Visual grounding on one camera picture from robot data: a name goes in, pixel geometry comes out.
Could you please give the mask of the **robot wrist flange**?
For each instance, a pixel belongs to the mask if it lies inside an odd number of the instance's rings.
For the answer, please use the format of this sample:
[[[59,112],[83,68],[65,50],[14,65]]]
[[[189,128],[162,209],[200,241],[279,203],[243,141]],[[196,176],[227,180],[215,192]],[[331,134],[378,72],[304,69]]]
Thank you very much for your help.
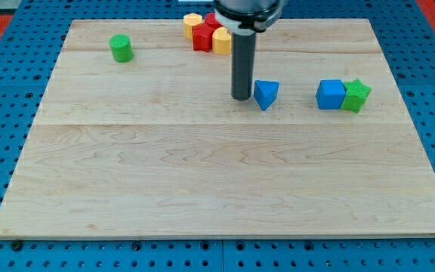
[[[216,20],[237,35],[265,32],[284,7],[285,0],[214,0]]]

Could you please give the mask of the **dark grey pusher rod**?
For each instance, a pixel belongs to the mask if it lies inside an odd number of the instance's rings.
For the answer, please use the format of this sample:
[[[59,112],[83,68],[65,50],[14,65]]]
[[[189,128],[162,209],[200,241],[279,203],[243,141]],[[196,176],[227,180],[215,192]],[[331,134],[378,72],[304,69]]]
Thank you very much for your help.
[[[235,100],[251,97],[256,34],[232,35],[231,96]]]

